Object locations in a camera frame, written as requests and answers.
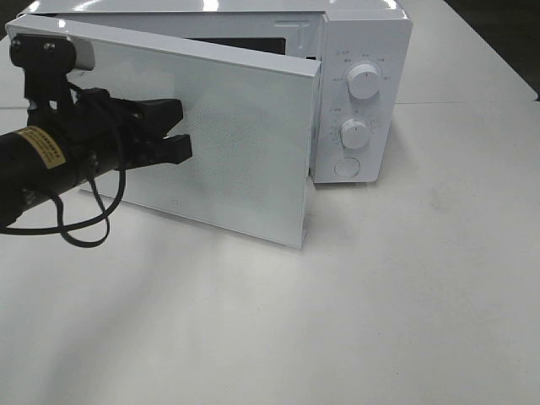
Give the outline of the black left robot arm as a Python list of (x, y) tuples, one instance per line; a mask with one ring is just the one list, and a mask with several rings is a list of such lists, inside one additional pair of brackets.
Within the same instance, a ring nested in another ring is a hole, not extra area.
[(1, 137), (1, 224), (110, 171), (178, 165), (192, 157), (178, 99), (123, 100), (85, 89), (67, 111), (36, 109), (27, 127)]

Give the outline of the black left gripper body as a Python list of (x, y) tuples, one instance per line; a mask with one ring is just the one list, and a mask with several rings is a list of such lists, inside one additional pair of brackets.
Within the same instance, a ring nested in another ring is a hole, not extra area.
[(78, 186), (90, 178), (146, 164), (146, 103), (88, 89), (72, 109), (29, 111), (28, 128), (44, 135), (55, 156), (51, 167), (34, 168), (32, 186)]

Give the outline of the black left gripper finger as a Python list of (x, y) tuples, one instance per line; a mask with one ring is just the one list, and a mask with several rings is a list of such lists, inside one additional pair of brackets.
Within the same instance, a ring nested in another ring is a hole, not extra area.
[(140, 100), (135, 107), (139, 126), (153, 139), (165, 138), (184, 117), (178, 99)]
[(146, 140), (135, 147), (134, 167), (152, 165), (178, 165), (192, 157), (191, 137), (175, 135), (160, 140)]

